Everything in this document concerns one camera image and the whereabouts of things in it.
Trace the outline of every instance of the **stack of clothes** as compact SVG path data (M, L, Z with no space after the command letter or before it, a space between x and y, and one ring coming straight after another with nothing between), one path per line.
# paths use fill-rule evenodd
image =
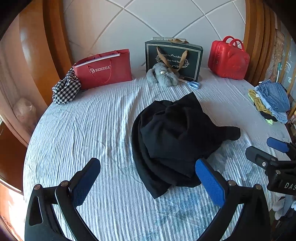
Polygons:
M288 122L286 111L290 109L290 102L280 83L272 83L270 80L263 81L255 87L255 90L249 90L248 95L268 123Z

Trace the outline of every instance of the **dark green gift box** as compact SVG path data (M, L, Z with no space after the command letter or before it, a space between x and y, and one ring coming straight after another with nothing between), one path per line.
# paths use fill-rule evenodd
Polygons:
M179 73L188 81L198 79L203 53L203 48L201 46L182 42L173 43L166 40L147 41L145 42L146 72L156 63L162 62L158 56L157 47L159 47L160 53L166 57L174 69L179 68L181 56L185 50L188 50L184 65L179 70Z

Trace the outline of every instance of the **bedsheet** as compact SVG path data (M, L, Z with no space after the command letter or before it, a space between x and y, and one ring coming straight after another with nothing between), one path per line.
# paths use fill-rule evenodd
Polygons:
M145 71L136 75L145 75ZM175 101L193 91L213 123L241 129L240 139L225 141L208 162L238 185L261 184L270 209L275 193L266 189L263 169L248 161L244 153L253 145L279 160L288 160L266 144L268 137L290 142L285 126L270 125L261 117L247 95L248 89L254 89L248 82L222 79L209 69L201 69L200 75L198 90L184 83L160 87L138 77L81 92L67 104L52 103L27 150L25 201L28 203L35 184L58 185L95 157L101 161L101 173L77 210L99 240L197 240L219 209L203 185L171 187L154 200L138 176L131 151L132 125L145 107L154 100ZM231 234L241 208L238 206L224 238ZM66 237L73 240L56 205L54 209Z

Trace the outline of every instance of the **yellow cloth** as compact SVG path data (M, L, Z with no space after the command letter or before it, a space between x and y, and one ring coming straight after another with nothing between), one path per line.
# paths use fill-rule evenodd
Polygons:
M253 99L255 106L257 107L258 111L263 111L267 114L271 114L270 110L266 109L265 105L262 103L261 99L256 97L256 92L254 90L249 90L249 95L251 96L251 98Z

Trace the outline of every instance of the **fluffy gray fur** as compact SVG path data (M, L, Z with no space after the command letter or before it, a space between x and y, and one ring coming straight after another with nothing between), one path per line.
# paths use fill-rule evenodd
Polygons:
M178 77L164 63L155 64L152 69L148 70L146 77L150 83L159 83L164 87L178 84Z

